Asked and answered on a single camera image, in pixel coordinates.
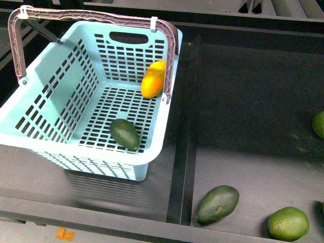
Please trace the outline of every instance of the shopping basket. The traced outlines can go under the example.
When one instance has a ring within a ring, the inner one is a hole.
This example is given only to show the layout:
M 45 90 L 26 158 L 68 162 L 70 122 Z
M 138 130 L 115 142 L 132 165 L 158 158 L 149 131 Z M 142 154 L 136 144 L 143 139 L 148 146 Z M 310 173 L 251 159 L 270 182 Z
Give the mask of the shopping basket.
M 78 21 L 58 39 L 41 19 Z M 27 68 L 24 20 L 52 41 Z M 156 17 L 31 6 L 15 10 L 8 27 L 19 87 L 0 109 L 0 144 L 27 148 L 68 170 L 144 180 L 164 140 L 181 31 Z M 121 42 L 139 40 L 129 35 L 146 41 Z M 164 89 L 146 99 L 141 80 L 158 60 L 167 62 Z M 136 151 L 111 138 L 109 125 L 116 118 L 134 124 L 140 136 Z

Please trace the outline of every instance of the pink basket handle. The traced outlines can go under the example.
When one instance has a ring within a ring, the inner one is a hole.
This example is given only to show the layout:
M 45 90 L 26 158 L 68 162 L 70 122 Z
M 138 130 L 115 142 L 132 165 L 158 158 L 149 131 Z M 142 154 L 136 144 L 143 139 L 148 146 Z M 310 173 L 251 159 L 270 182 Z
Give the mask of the pink basket handle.
M 18 80 L 26 76 L 26 63 L 20 30 L 23 19 L 88 20 L 120 26 L 151 28 L 150 18 L 122 16 L 88 10 L 54 10 L 22 6 L 11 13 L 8 21 L 10 45 Z M 163 93 L 167 95 L 168 103 L 171 94 L 174 57 L 175 54 L 178 54 L 178 30 L 171 23 L 159 19 L 156 19 L 155 30 L 160 30 L 167 39 L 168 53 Z

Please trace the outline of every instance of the orange tag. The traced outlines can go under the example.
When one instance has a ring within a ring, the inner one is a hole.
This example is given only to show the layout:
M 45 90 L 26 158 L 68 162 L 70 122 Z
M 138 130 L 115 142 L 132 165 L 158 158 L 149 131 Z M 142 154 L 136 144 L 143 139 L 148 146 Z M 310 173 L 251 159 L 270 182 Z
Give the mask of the orange tag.
M 56 239 L 73 241 L 74 235 L 75 235 L 75 232 L 66 231 L 63 227 L 59 227 L 56 232 Z

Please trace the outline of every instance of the dark tray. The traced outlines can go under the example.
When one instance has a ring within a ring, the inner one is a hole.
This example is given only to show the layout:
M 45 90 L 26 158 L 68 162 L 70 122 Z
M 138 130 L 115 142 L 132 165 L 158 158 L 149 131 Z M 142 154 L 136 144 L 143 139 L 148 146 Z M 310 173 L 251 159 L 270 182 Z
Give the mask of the dark tray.
M 324 142 L 310 122 L 324 98 L 324 35 L 177 27 L 184 40 L 168 126 L 147 178 L 66 171 L 0 146 L 0 215 L 150 242 L 274 242 L 267 218 L 295 206 L 311 224 L 297 242 L 321 242 Z M 26 55 L 45 43 L 35 37 Z M 0 82 L 14 76 L 12 65 Z M 215 224 L 197 224 L 199 200 L 223 184 L 239 190 L 237 208 Z

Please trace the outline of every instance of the green lime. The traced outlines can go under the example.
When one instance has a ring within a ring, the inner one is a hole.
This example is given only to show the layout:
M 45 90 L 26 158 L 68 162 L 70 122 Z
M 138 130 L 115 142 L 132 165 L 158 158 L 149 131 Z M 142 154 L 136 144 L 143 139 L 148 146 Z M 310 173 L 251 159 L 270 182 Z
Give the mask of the green lime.
M 292 242 L 307 234 L 309 222 L 303 211 L 286 207 L 270 216 L 268 229 L 273 238 Z
M 312 122 L 314 132 L 322 139 L 324 139 L 324 111 L 318 113 Z

